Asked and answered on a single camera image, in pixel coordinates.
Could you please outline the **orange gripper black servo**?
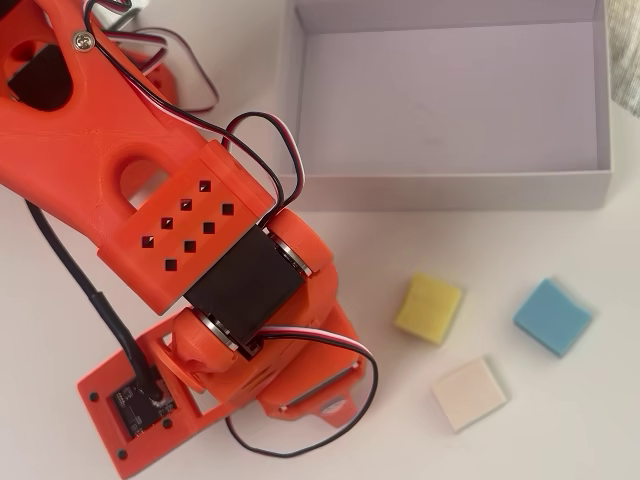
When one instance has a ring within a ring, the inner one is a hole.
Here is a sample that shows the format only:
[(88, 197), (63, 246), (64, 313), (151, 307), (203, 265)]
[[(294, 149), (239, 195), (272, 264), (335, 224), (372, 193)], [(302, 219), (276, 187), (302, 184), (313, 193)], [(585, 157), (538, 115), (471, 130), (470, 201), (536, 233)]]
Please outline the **orange gripper black servo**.
[(364, 376), (366, 358), (337, 300), (287, 301), (247, 348), (217, 320), (204, 314), (199, 320), (205, 342), (199, 382), (216, 400), (201, 419), (221, 420), (253, 401), (271, 418), (310, 414), (334, 428), (358, 414), (350, 390)]

